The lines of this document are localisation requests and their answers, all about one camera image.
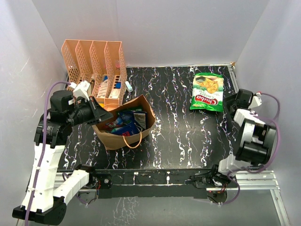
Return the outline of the brown paper bag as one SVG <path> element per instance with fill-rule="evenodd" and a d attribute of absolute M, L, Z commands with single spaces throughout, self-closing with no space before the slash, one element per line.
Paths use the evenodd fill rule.
<path fill-rule="evenodd" d="M 143 95 L 110 113 L 113 118 L 92 127 L 106 150 L 117 150 L 125 146 L 137 148 L 155 124 L 154 112 Z"/>

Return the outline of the green Chuba chips bag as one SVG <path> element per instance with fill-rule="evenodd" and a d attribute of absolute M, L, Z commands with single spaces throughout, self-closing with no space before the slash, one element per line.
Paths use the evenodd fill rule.
<path fill-rule="evenodd" d="M 223 82 L 215 73 L 195 74 L 190 109 L 223 112 Z"/>

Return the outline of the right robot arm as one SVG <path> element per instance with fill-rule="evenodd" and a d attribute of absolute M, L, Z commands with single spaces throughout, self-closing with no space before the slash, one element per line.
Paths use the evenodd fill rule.
<path fill-rule="evenodd" d="M 259 173 L 269 166 L 277 129 L 260 120 L 253 111 L 261 104 L 261 93 L 246 89 L 225 98 L 223 106 L 227 116 L 240 127 L 233 153 L 210 171 L 191 176 L 190 183 L 196 188 L 206 184 L 224 189 L 237 172 L 254 167 L 255 173 Z"/>

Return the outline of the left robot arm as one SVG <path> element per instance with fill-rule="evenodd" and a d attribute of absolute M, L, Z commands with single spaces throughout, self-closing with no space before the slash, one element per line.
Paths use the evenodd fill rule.
<path fill-rule="evenodd" d="M 50 97 L 50 107 L 40 118 L 34 137 L 34 163 L 22 204 L 12 217 L 45 225 L 59 225 L 67 204 L 82 187 L 97 183 L 94 167 L 80 165 L 58 187 L 54 187 L 58 164 L 74 126 L 96 125 L 112 118 L 93 96 L 77 97 L 59 90 Z"/>

